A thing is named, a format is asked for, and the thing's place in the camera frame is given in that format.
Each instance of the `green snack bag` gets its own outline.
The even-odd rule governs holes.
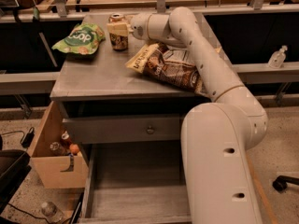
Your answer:
[[[77,25],[68,37],[57,42],[52,49],[63,53],[91,55],[97,51],[102,40],[105,40],[105,33],[98,25],[82,23]]]

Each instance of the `open drawer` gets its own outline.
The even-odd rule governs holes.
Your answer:
[[[93,145],[80,223],[191,223],[179,141]]]

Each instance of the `drawer front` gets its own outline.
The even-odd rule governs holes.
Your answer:
[[[64,119],[80,144],[179,140],[179,115],[115,116]]]

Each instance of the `can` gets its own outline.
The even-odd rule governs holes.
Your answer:
[[[126,21],[125,17],[121,13],[113,13],[109,17],[109,23],[112,22],[120,22],[120,21]],[[109,33],[111,46],[114,50],[125,50],[128,49],[129,40],[128,36],[122,36],[122,35],[116,35]]]

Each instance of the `brown snack bag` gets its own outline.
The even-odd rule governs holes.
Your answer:
[[[126,63],[126,67],[207,97],[203,81],[185,49],[170,49],[161,42],[148,43]]]

